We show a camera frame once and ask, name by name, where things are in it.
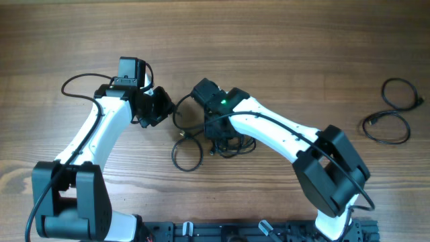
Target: robotic arm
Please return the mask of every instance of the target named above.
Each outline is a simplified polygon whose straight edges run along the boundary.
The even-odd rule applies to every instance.
[[[145,65],[143,60],[122,57],[113,85],[102,85],[95,92],[95,100],[103,108],[102,119],[59,182],[43,198],[35,216],[39,236],[84,241],[152,241],[149,238],[154,231],[148,229],[140,216],[112,210],[102,176],[117,138],[134,122],[134,117],[146,128],[149,124],[157,125],[174,109],[162,87],[152,89],[153,78],[146,74]],[[342,235],[345,224],[351,223],[347,211],[357,199],[356,186],[363,188],[370,176],[342,131],[334,126],[319,131],[294,123],[264,108],[248,93],[237,88],[227,93],[207,79],[194,87],[191,96],[205,109],[205,136],[234,138],[246,134],[282,154],[292,163],[306,197],[318,208],[315,227],[328,240]],[[54,162],[37,163],[32,174],[34,202],[75,152],[96,116],[94,105],[77,136]],[[332,163],[321,166],[320,151],[336,158],[343,171]],[[345,177],[345,171],[358,185]],[[76,187],[76,198],[60,196],[59,192],[69,187]],[[182,229],[186,234],[190,232],[189,227]]]

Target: bundle of black cable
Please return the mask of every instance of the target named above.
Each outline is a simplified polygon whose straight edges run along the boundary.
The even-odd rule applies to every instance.
[[[232,158],[236,155],[244,155],[251,153],[257,147],[256,140],[252,137],[247,137],[243,134],[238,133],[231,125],[228,117],[221,117],[217,114],[213,114],[204,108],[204,123],[198,124],[192,127],[181,127],[176,122],[176,115],[178,113],[178,108],[181,103],[187,99],[191,94],[183,97],[177,105],[175,106],[175,110],[173,112],[173,123],[174,125],[182,130],[181,135],[183,138],[178,140],[175,145],[173,145],[171,158],[172,162],[176,168],[184,172],[195,171],[202,163],[203,163],[203,148],[200,142],[196,139],[196,136],[204,133],[205,138],[212,141],[212,148],[210,149],[209,154],[214,155],[218,153],[221,157],[226,159]],[[177,146],[183,143],[186,140],[192,140],[197,144],[200,150],[200,160],[198,164],[191,169],[184,169],[177,164],[175,158],[175,152],[177,150]]]

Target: wood surface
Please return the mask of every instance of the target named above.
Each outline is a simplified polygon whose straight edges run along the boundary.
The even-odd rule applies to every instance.
[[[388,106],[389,77],[412,81],[430,97],[430,4],[424,1],[194,1],[0,7],[0,241],[23,241],[32,208],[31,172],[72,140],[91,104],[65,97],[62,83],[80,73],[115,75],[120,56],[148,61],[155,84],[174,102],[202,78],[239,87],[295,122],[342,128],[372,176],[365,188],[382,241],[430,238],[430,105],[402,114],[409,142],[367,139],[361,119]],[[67,91],[92,95],[105,79],[76,80]],[[404,86],[390,97],[408,104]],[[183,125],[202,120],[192,100]],[[372,130],[401,136],[398,120]],[[130,125],[118,139],[104,179],[115,210],[145,221],[283,221],[314,219],[288,161],[258,143],[250,155],[209,156],[195,172],[177,170],[180,138],[171,118],[154,128]],[[197,161],[181,147],[184,167]],[[365,204],[360,198],[358,204]],[[34,241],[39,238],[33,229]]]

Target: black mounting base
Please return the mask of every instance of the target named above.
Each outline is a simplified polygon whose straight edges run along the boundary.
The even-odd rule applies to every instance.
[[[183,236],[183,224],[144,223],[152,234],[153,242],[273,242],[258,228],[258,224],[247,223],[202,223],[193,225],[193,236]],[[325,242],[317,235],[314,220],[297,220],[273,223],[273,232],[283,242]],[[378,222],[353,219],[343,242],[379,242]]]

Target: wood grain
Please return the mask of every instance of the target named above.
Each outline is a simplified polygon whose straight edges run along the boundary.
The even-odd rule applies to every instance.
[[[380,86],[389,77],[430,97],[429,10],[424,1],[1,6],[0,241],[23,240],[33,166],[61,152],[89,113],[91,104],[62,96],[60,86],[80,73],[115,75],[120,56],[148,61],[175,102],[207,77],[296,122],[342,128],[372,173],[366,190],[376,211],[355,216],[378,220],[383,241],[428,241],[429,105],[404,114],[412,139],[401,146],[374,143],[357,127],[388,108]],[[77,80],[68,91],[92,95],[103,82]],[[193,102],[182,112],[186,124],[201,120]],[[401,135],[396,120],[384,123],[378,135]],[[116,210],[174,222],[315,217],[291,165],[265,145],[228,160],[209,156],[205,143],[204,165],[182,173],[170,160],[179,138],[170,119],[124,131],[104,172]],[[181,164],[196,154],[185,145]],[[33,240],[42,240],[34,230]]]

